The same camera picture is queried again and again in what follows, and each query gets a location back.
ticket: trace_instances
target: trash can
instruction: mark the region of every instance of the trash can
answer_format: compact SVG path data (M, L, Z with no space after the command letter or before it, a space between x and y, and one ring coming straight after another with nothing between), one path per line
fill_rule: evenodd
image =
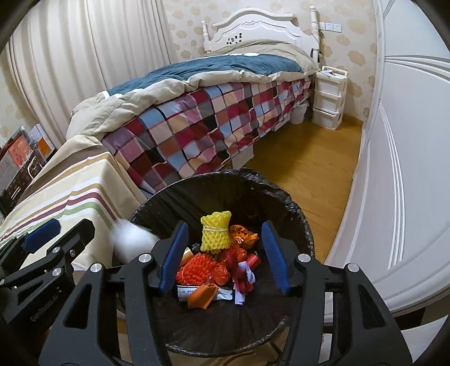
M189 226L189 245L202 240L200 218L215 211L231 211L230 225L239 224L261 234L271 220L281 237L295 242L300 252L314 256L311 229L300 207L278 186L250 169L224 170L180 180L148 199L130 221L168 238L179 220ZM277 336L289 325L297 301L275 287L262 245L263 262L256 268L254 291L245 303L214 301L206 309L188 309L175 292L155 299L161 336L167 349L196 357L224 357L241 353Z

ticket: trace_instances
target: white headboard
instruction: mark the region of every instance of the white headboard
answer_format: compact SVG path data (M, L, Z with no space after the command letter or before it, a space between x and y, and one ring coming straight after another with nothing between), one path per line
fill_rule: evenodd
M202 22L203 40L206 52L216 51L226 45L252 39L268 38L285 41L302 48L314 60L320 52L319 24L315 6L311 10L311 35L292 24L294 14L275 14L258 8L244 8L232 14L223 22L212 26L217 33L210 40L208 27Z

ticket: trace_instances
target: floral wallpaper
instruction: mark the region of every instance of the floral wallpaper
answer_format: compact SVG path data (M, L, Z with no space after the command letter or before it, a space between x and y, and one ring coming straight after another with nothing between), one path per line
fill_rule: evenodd
M342 33L323 32L322 65L349 72L345 113L362 121L369 116L375 83L377 34L372 0L163 0L177 55L182 60L205 53L202 20L223 21L233 12L258 7L274 13L294 13L293 23L310 33L310 6L319 21L342 25Z
M0 55L0 147L20 126L25 126L29 131L36 123L34 115L16 88L3 51Z

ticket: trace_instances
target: beige curtain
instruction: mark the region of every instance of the beige curtain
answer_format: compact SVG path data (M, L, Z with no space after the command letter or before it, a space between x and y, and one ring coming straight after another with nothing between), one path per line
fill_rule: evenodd
M7 54L18 89L58 147L78 103L177 62L162 0L41 0Z

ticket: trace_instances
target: plaid bed sheet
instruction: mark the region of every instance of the plaid bed sheet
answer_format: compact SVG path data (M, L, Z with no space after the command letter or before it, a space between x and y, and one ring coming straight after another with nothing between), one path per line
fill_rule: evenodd
M102 144L134 183L151 193L216 171L284 121L307 96L311 77L294 82L203 87L148 108Z

